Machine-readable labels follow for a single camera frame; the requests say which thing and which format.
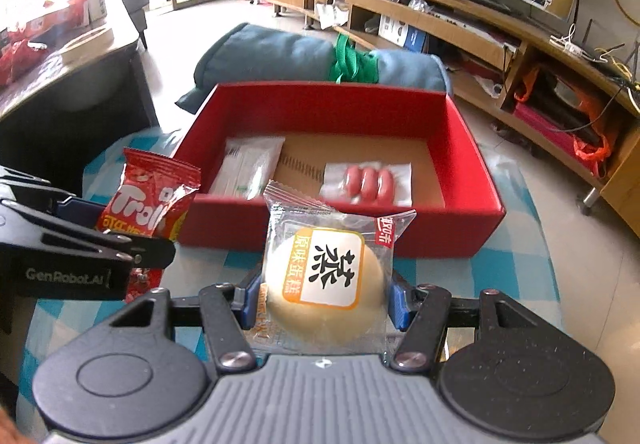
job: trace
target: red sausage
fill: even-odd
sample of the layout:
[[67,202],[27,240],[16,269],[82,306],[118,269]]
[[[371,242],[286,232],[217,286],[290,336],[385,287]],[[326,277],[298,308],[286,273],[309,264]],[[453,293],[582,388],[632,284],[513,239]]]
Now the red sausage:
[[344,174],[344,189],[347,196],[353,198],[360,193],[362,186],[362,169],[357,164],[347,168]]
[[367,166],[362,170],[360,198],[363,202],[373,202],[378,196],[378,171]]
[[378,204],[391,206],[396,196],[394,174],[388,169],[381,169],[378,174]]

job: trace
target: plastic utensil package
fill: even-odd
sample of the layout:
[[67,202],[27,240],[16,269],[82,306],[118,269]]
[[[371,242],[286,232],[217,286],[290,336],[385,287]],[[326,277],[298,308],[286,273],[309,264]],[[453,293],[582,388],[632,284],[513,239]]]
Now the plastic utensil package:
[[227,139],[225,159],[209,193],[247,200],[261,195],[273,177],[283,143],[284,137]]
[[386,351],[395,241],[415,217],[345,214],[271,181],[257,320],[247,338],[264,352]]
[[[175,241],[197,190],[200,169],[149,151],[124,148],[120,187],[98,218],[99,231]],[[132,269],[127,302],[160,285],[162,269]]]
[[329,163],[320,196],[351,204],[411,207],[411,164]]

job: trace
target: packaged sausage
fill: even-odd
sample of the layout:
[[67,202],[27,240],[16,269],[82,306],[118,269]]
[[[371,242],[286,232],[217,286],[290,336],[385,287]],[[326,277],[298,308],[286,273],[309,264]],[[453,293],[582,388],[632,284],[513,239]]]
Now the packaged sausage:
[[320,196],[352,204],[410,207],[411,164],[329,163]]
[[415,211],[344,214],[274,181],[263,196],[270,221],[252,347],[384,352],[394,244]]
[[[120,187],[96,228],[175,241],[195,193],[200,170],[149,151],[125,148]],[[133,269],[126,301],[160,285],[162,269]]]

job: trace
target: blue checkered tablecloth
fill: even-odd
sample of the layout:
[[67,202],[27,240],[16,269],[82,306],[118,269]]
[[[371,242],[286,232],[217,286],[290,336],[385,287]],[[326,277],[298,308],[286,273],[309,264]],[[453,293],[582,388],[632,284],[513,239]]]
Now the blue checkered tablecloth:
[[[180,131],[167,133],[158,128],[124,137],[86,167],[82,183],[84,197],[108,202],[120,182],[124,147],[169,154],[181,137]],[[554,269],[522,174],[515,162],[491,150],[484,149],[483,154],[507,210],[494,234],[471,259],[395,259],[394,267],[412,284],[436,283],[458,297],[476,297],[489,287],[500,289],[561,327]],[[172,296],[191,296],[211,283],[240,281],[259,260],[258,253],[178,247],[174,263],[162,277],[162,285]],[[38,364],[121,305],[119,301],[38,300],[20,372],[17,423],[24,434],[36,440],[46,435],[31,394],[31,381]],[[200,328],[177,329],[176,340],[206,359]]]

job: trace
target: red bag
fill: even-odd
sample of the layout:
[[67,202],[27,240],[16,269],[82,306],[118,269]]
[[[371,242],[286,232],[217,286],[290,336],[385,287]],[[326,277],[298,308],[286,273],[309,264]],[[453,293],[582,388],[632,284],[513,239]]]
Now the red bag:
[[32,44],[29,40],[21,40],[8,47],[0,58],[0,88],[20,78],[40,63],[48,52],[44,44]]
[[[125,148],[120,187],[98,218],[98,230],[175,241],[195,193],[200,169],[148,151]],[[126,301],[160,285],[162,269],[133,269]]]
[[[533,86],[536,83],[540,69],[554,72],[552,69],[544,65],[534,65],[529,72],[523,76],[522,83],[514,92],[513,97],[520,103],[524,103],[529,99],[533,92]],[[589,92],[588,90],[583,89],[578,82],[574,81],[573,78],[560,76],[558,74],[556,74],[556,78],[564,82],[565,85],[571,87],[575,95],[580,98],[579,110],[587,114],[590,121],[593,121],[592,128],[594,132],[600,136],[602,141],[601,147],[592,147],[579,139],[576,135],[572,135],[574,138],[575,155],[583,161],[596,161],[598,163],[605,161],[611,155],[613,147],[618,139],[618,134],[620,133],[622,126],[621,116],[616,114],[614,110],[609,110],[607,111],[607,114],[602,115],[606,104],[597,97],[596,92]]]

